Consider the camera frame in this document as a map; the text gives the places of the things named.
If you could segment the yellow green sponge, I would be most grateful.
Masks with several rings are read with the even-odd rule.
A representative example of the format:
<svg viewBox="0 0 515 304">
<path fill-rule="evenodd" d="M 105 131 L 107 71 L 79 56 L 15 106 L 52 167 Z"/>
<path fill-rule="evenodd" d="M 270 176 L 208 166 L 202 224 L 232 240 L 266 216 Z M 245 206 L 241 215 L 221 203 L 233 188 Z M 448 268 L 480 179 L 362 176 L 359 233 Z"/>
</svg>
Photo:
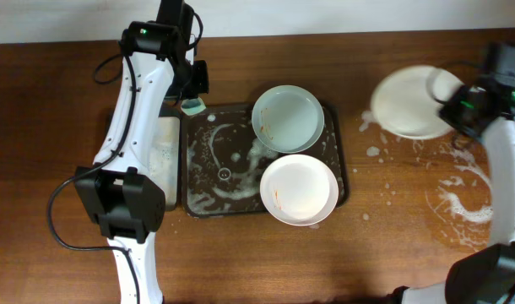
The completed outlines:
<svg viewBox="0 0 515 304">
<path fill-rule="evenodd" d="M 186 99 L 181 104 L 182 112 L 187 116 L 194 116 L 206 109 L 206 105 L 200 97 Z"/>
</svg>

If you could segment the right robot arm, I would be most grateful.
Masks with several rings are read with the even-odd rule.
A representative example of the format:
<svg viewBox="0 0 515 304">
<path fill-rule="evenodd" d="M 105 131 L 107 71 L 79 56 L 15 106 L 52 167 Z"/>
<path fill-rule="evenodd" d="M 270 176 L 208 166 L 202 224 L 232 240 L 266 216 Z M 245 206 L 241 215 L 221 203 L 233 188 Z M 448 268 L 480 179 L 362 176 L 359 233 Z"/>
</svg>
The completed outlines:
<svg viewBox="0 0 515 304">
<path fill-rule="evenodd" d="M 444 282 L 401 286 L 392 303 L 515 303 L 515 44 L 493 42 L 475 82 L 457 89 L 438 116 L 482 144 L 490 163 L 493 217 L 487 248 L 457 261 Z"/>
</svg>

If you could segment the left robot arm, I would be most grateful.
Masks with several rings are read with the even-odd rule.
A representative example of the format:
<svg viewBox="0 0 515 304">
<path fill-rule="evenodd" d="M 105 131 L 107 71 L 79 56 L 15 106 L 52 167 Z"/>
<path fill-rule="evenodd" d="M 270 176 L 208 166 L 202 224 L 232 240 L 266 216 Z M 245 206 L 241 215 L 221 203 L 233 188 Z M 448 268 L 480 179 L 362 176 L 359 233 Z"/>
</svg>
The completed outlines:
<svg viewBox="0 0 515 304">
<path fill-rule="evenodd" d="M 118 44 L 122 86 L 111 125 L 90 168 L 75 171 L 74 186 L 87 215 L 116 259 L 123 303 L 161 303 L 155 233 L 165 190 L 150 175 L 153 138 L 167 98 L 189 100 L 209 92 L 205 61 L 194 61 L 203 22 L 179 0 L 160 3 L 153 21 L 133 21 Z"/>
</svg>

